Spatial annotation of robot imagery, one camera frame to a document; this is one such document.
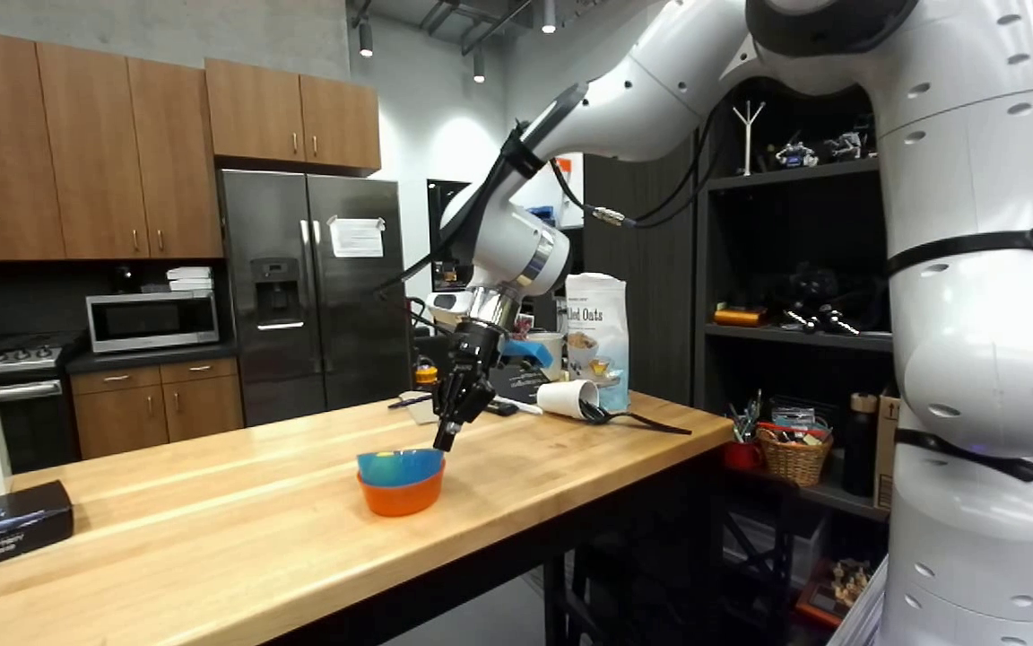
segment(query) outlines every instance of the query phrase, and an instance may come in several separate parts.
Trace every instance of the blue bowl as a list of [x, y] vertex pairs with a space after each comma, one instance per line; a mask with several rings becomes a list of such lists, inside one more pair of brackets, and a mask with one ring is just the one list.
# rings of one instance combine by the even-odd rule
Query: blue bowl
[[405, 487], [435, 476], [442, 461], [445, 451], [438, 448], [362, 451], [360, 476], [374, 487]]

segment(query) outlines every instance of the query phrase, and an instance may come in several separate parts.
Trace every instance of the orange bowl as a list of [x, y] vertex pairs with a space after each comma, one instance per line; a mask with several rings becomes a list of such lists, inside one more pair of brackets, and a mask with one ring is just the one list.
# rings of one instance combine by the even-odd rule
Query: orange bowl
[[442, 476], [445, 476], [445, 470], [438, 470], [429, 482], [402, 483], [402, 487], [374, 487], [370, 482], [362, 482], [362, 476], [360, 482], [362, 482], [362, 493], [368, 493], [368, 506], [377, 515], [411, 515], [411, 512], [429, 509], [442, 494]]

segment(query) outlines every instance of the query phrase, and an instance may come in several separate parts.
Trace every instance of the stainless steel refrigerator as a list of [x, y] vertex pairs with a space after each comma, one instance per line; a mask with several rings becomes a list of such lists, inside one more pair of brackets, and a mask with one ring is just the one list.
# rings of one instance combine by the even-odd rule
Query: stainless steel refrigerator
[[218, 189], [247, 424], [399, 394], [411, 374], [399, 185], [222, 167]]

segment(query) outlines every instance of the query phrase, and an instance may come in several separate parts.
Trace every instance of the shelf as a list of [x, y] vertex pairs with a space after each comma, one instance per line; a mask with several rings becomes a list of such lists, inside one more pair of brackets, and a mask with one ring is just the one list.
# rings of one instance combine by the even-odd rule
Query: shelf
[[706, 337], [738, 337], [738, 342], [765, 342], [765, 343], [812, 343], [812, 348], [848, 348], [848, 351], [884, 351], [891, 355], [895, 335], [803, 335], [803, 331], [780, 331], [780, 326], [718, 326], [706, 323]]
[[865, 521], [875, 521], [875, 524], [891, 521], [885, 509], [871, 506], [871, 499], [854, 494], [848, 487], [814, 483], [814, 487], [802, 487], [802, 499], [808, 499], [814, 506], [827, 506], [827, 509], [852, 512], [852, 515], [865, 515]]
[[718, 178], [706, 178], [706, 189], [749, 189], [749, 185], [814, 184], [814, 178], [835, 178], [835, 174], [869, 174], [869, 172], [878, 172], [875, 156], [814, 164], [814, 167], [754, 172], [754, 174], [718, 174]]

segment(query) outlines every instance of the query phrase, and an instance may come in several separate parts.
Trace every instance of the kitchen counter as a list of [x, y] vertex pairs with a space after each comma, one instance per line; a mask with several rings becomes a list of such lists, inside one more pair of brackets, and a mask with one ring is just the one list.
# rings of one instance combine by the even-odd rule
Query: kitchen counter
[[115, 351], [115, 355], [72, 355], [65, 374], [107, 374], [107, 369], [137, 369], [137, 365], [166, 365], [166, 361], [201, 361], [201, 360], [229, 360], [236, 343], [195, 343], [195, 348], [163, 348], [163, 351]]
[[415, 515], [374, 515], [354, 451], [432, 444], [389, 400], [16, 476], [60, 482], [75, 537], [0, 562], [0, 643], [262, 643], [670, 470], [731, 418], [637, 394], [627, 418], [482, 416]]

